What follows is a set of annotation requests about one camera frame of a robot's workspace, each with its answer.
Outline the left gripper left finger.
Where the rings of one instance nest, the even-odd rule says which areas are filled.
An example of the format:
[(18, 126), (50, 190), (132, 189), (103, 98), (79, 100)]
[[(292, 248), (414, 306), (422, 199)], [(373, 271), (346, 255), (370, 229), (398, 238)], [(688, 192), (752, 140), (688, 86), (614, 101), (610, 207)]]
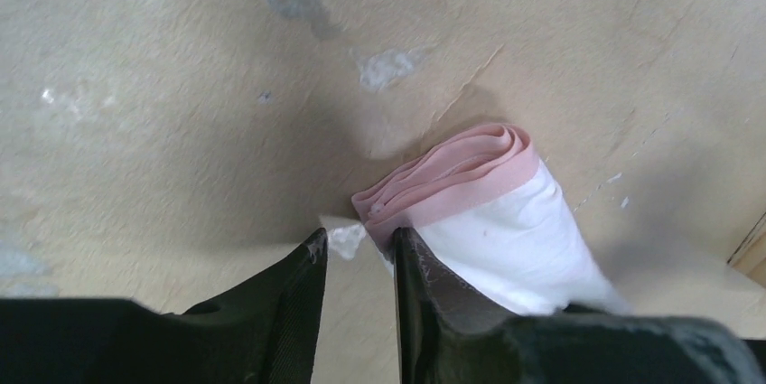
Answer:
[(4, 383), (308, 383), (327, 234), (182, 314), (121, 298), (5, 299)]

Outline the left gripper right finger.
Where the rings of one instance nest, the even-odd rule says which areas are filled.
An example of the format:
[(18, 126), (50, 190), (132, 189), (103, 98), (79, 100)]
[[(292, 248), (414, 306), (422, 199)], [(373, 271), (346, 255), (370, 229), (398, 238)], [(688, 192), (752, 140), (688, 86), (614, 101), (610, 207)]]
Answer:
[(404, 383), (762, 383), (765, 343), (693, 317), (575, 306), (514, 314), (440, 263), (413, 229), (393, 236)]

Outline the white underwear pink trim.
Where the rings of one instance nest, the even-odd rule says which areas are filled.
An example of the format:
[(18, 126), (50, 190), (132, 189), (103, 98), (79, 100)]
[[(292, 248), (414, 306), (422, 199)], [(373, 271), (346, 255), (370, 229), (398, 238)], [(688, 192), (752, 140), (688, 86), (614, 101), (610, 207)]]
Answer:
[(521, 315), (570, 304), (625, 314), (529, 134), (471, 127), (352, 196), (378, 250), (411, 228), (435, 257), (490, 300)]

